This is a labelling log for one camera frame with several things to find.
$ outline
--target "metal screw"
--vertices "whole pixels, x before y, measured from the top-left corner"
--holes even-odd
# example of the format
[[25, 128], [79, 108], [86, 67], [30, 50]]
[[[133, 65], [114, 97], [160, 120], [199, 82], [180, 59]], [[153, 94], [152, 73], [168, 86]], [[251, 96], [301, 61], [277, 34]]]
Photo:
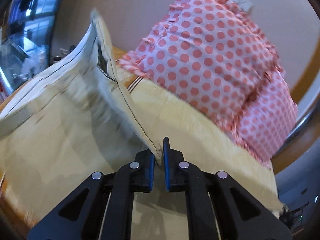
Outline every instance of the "metal screw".
[[189, 163], [187, 163], [187, 162], [180, 162], [180, 163], [179, 163], [179, 167], [180, 167], [180, 168], [183, 168], [183, 169], [186, 169], [186, 168], [189, 167]]
[[220, 179], [225, 179], [226, 177], [228, 177], [228, 173], [226, 173], [225, 171], [218, 171], [218, 177]]
[[91, 175], [91, 178], [93, 179], [100, 179], [102, 177], [102, 174], [101, 172], [94, 172], [92, 175]]
[[137, 168], [139, 168], [140, 164], [137, 162], [133, 162], [133, 163], [130, 163], [129, 166], [131, 169], [137, 169]]

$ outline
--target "beige wall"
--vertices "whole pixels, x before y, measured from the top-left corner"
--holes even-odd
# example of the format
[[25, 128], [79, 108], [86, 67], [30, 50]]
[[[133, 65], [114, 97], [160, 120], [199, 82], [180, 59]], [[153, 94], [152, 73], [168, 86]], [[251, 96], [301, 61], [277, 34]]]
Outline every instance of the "beige wall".
[[[307, 0], [251, 0], [252, 18], [274, 43], [287, 71], [290, 87], [307, 66], [319, 37], [320, 21]], [[113, 45], [134, 49], [139, 40], [168, 11], [174, 0], [63, 0], [52, 42], [52, 54], [59, 47], [77, 44], [84, 35], [90, 11], [96, 7], [104, 17]]]

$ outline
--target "pink polka dot pillow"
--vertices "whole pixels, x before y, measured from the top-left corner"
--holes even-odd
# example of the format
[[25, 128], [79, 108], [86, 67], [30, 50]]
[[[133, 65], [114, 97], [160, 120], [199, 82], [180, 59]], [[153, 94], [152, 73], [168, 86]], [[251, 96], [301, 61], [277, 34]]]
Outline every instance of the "pink polka dot pillow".
[[295, 125], [297, 106], [279, 71], [268, 73], [240, 115], [236, 138], [258, 159], [267, 162]]
[[120, 65], [175, 93], [226, 132], [265, 72], [283, 71], [275, 46], [230, 0], [175, 0]]

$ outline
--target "black gripper frame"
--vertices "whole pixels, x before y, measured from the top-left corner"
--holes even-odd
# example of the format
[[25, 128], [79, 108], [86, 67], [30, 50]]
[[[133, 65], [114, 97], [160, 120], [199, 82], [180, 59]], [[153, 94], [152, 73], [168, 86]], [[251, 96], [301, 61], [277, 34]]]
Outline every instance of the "black gripper frame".
[[185, 192], [189, 240], [218, 240], [218, 234], [222, 240], [292, 239], [290, 230], [230, 175], [185, 162], [168, 137], [164, 166], [167, 190]]
[[117, 172], [93, 173], [31, 229], [28, 240], [130, 240], [134, 193], [149, 193], [153, 175], [149, 150]]

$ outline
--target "pillowcase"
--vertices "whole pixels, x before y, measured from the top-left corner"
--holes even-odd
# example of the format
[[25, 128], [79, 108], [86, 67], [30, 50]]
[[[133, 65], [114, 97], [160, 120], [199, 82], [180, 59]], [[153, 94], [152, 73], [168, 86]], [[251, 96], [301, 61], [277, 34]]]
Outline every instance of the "pillowcase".
[[284, 72], [275, 46], [231, 0], [175, 0], [119, 63], [175, 93], [242, 146], [234, 127], [247, 99], [266, 72]]
[[284, 143], [295, 125], [297, 105], [279, 71], [269, 72], [251, 95], [239, 117], [238, 144], [266, 162]]

